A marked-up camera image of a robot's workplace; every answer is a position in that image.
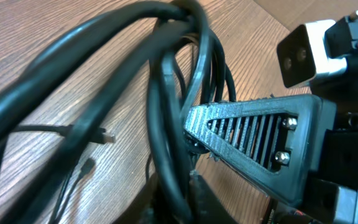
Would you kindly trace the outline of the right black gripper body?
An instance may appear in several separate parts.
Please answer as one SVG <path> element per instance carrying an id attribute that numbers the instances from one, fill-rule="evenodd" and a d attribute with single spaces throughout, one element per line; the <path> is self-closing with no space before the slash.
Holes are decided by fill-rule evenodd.
<path id="1" fill-rule="evenodd" d="M 336 104 L 333 128 L 324 135 L 319 166 L 311 171 L 300 210 L 312 222 L 358 223 L 358 9 L 325 32 L 329 56 L 344 57 L 344 74 L 307 86 Z"/>

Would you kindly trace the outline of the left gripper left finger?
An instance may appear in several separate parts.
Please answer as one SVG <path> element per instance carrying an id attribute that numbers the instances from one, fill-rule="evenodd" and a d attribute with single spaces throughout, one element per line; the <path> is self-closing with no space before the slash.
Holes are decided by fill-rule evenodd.
<path id="1" fill-rule="evenodd" d="M 159 179 L 152 174 L 130 205 L 113 221 L 113 224 L 162 223 L 168 214 Z"/>

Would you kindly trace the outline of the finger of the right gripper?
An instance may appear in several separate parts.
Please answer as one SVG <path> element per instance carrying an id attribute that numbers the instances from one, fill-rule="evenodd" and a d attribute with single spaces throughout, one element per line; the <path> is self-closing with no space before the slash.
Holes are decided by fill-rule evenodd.
<path id="1" fill-rule="evenodd" d="M 194 106 L 185 131 L 269 196 L 297 207 L 337 106 L 315 95 Z"/>

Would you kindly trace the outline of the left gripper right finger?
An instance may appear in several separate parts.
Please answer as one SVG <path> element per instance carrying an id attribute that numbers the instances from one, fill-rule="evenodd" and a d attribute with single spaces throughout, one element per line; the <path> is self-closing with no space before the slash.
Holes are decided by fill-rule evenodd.
<path id="1" fill-rule="evenodd" d="M 190 172 L 190 201 L 194 223 L 236 224 L 204 178 L 196 170 Z"/>

